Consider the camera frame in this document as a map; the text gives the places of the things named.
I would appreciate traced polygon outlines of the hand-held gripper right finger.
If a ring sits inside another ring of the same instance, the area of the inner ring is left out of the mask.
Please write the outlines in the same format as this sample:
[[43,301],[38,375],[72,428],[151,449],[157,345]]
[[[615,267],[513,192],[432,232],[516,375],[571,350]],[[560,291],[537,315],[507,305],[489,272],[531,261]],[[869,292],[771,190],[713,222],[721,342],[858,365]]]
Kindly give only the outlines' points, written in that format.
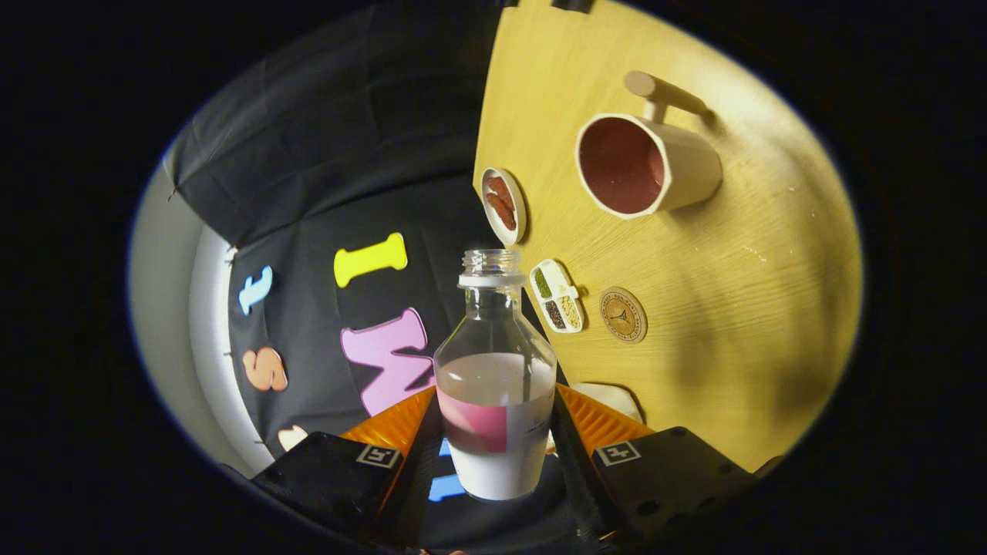
[[564,384],[552,436],[583,544],[662,541],[756,482],[690,429],[653,431]]

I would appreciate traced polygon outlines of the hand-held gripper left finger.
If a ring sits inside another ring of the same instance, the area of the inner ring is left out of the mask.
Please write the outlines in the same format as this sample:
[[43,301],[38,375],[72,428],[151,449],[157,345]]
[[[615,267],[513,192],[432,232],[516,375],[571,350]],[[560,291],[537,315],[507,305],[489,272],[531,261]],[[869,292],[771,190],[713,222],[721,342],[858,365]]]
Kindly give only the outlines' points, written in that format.
[[360,548],[417,548],[443,438],[426,388],[340,436],[313,432],[251,478],[265,499]]

